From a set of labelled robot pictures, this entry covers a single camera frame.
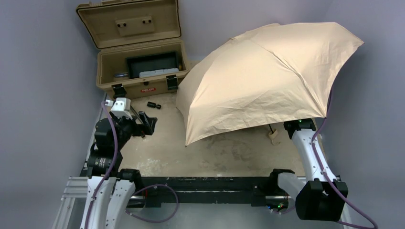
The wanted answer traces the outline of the beige folding umbrella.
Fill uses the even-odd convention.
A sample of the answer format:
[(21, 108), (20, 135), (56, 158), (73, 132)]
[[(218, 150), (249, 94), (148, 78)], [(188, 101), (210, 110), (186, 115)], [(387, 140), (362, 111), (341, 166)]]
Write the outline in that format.
[(336, 22), (277, 23), (229, 39), (180, 83), (185, 145), (255, 126), (327, 115), (334, 81), (364, 44)]

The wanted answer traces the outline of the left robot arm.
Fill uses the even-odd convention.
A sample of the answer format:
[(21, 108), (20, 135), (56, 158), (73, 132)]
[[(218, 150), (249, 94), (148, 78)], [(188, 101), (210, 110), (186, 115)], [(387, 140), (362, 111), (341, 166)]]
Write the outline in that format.
[(120, 169), (121, 149), (133, 136), (153, 135), (156, 117), (139, 112), (135, 116), (117, 117), (111, 112), (96, 123), (95, 142), (87, 160), (87, 197), (81, 222), (82, 229), (106, 229), (117, 224), (124, 212), (130, 191), (144, 188), (140, 171)]

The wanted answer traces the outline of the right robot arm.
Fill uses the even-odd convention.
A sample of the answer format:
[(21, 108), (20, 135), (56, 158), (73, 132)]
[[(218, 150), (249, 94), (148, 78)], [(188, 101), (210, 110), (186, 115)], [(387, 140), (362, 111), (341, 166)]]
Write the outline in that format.
[(285, 191), (294, 201), (301, 220), (339, 221), (348, 187), (329, 169), (314, 122), (301, 119), (284, 122), (283, 126), (298, 150), (306, 180), (300, 180), (292, 170), (274, 169), (269, 176), (268, 189)]

